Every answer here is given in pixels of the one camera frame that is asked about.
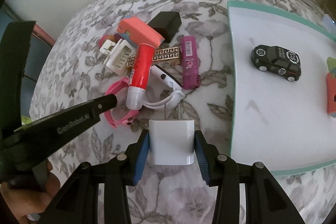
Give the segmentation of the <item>person's left hand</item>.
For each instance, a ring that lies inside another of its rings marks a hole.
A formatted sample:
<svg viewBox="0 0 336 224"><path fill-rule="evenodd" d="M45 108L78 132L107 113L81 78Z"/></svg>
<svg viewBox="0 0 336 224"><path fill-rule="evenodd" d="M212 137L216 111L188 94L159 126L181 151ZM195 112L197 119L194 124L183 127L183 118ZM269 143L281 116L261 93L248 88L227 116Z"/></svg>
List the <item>person's left hand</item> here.
<svg viewBox="0 0 336 224"><path fill-rule="evenodd" d="M32 223L27 216L45 211L60 189L59 179L51 172L52 164L47 160L48 178L44 192L24 189L10 189L9 184L1 184L1 194L19 223Z"/></svg>

